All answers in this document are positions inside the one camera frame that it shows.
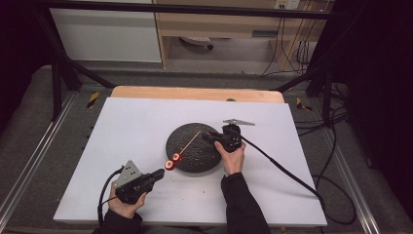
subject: gray carpet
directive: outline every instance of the gray carpet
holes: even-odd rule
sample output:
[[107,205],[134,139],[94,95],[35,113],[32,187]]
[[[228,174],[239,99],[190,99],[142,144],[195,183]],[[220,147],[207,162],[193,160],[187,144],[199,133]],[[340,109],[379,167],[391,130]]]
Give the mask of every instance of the gray carpet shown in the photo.
[[[205,75],[119,71],[98,71],[97,73],[120,85],[249,88],[257,90],[275,88],[291,79],[287,76],[259,78],[241,74]],[[88,79],[85,79],[85,82],[88,82],[89,85],[93,84]],[[304,104],[311,105],[311,102],[302,92],[306,85],[304,82],[295,87],[294,90],[284,94],[285,101],[290,104],[295,121],[318,120],[315,111],[296,108],[295,101],[297,97],[302,98]],[[86,146],[88,142],[87,136],[93,130],[91,127],[98,117],[105,98],[110,96],[110,90],[102,91],[94,107],[88,109],[86,106],[92,93],[93,91],[87,90],[77,94],[56,138],[10,218],[7,228],[31,227],[65,230],[91,230],[94,228],[94,225],[67,225],[53,221],[53,215],[58,206],[57,198],[64,193],[82,155],[82,147]],[[0,176],[6,178],[3,180],[0,189],[0,199],[2,201],[7,196],[14,181],[19,177],[19,172],[23,169],[25,162],[27,162],[42,134],[50,124],[51,109],[50,71],[39,70],[33,77],[33,82],[21,107],[15,113],[6,132],[1,135]],[[342,122],[337,125],[336,129],[340,148],[357,178],[357,182],[382,233],[413,233],[411,220],[405,215],[381,173],[366,167],[362,148],[354,135],[351,123]],[[300,139],[311,173],[318,174],[330,151],[325,134],[323,131],[317,131],[302,136]],[[325,175],[343,186],[343,181],[337,172],[334,161],[331,162]],[[327,203],[327,212],[331,216],[343,220],[351,217],[349,203],[335,188],[322,181],[319,191]],[[314,228],[289,228],[289,230],[292,233],[316,233],[318,231]],[[326,233],[363,233],[363,228],[358,219],[352,225],[340,225],[329,220],[324,231]],[[280,232],[279,229],[274,230],[274,233]]]

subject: red marker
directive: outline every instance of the red marker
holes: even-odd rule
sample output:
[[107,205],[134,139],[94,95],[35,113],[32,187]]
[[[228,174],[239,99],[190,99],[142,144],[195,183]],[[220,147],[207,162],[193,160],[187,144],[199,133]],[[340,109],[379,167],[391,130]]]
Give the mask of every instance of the red marker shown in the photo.
[[182,160],[182,155],[178,154],[178,153],[174,153],[172,155],[172,162],[176,163],[176,162],[180,162]]
[[168,171],[172,171],[175,168],[175,164],[171,160],[167,160],[165,162],[165,169]]

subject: black sleeve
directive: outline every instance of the black sleeve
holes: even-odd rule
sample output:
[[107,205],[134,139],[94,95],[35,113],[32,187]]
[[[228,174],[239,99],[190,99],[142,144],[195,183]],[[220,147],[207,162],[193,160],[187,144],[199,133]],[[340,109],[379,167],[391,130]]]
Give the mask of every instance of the black sleeve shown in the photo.
[[103,226],[92,234],[136,234],[139,232],[142,217],[134,214],[133,218],[120,216],[110,210],[104,216]]
[[221,189],[227,202],[229,234],[270,234],[264,215],[249,192],[242,173],[224,176]]

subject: black round disc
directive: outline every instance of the black round disc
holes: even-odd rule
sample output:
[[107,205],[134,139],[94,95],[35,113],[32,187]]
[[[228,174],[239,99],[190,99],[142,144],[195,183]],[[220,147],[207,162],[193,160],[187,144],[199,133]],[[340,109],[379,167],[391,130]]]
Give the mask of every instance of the black round disc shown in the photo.
[[216,132],[208,125],[191,123],[177,128],[167,141],[167,156],[172,160],[174,153],[179,153],[186,144],[201,131],[181,154],[181,161],[175,166],[185,173],[198,174],[214,168],[221,160],[221,155],[213,144],[202,139],[202,133]]

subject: human hand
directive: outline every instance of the human hand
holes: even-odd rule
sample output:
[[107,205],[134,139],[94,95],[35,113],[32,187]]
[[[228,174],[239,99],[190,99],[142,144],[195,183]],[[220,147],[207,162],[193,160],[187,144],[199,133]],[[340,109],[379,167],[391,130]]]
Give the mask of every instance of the human hand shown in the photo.
[[[145,205],[145,198],[147,194],[148,193],[145,192],[142,195],[140,195],[139,199],[134,205],[123,203],[121,202],[121,200],[119,200],[119,198],[111,199],[108,202],[109,210],[123,217],[133,218],[134,214],[136,213],[136,210]],[[113,197],[116,197],[115,181],[112,182],[112,188],[110,190],[109,199]]]
[[222,162],[224,162],[225,172],[229,175],[240,173],[243,170],[244,165],[244,150],[245,143],[241,143],[241,147],[234,152],[227,152],[224,146],[219,141],[214,143],[216,150],[221,154]]

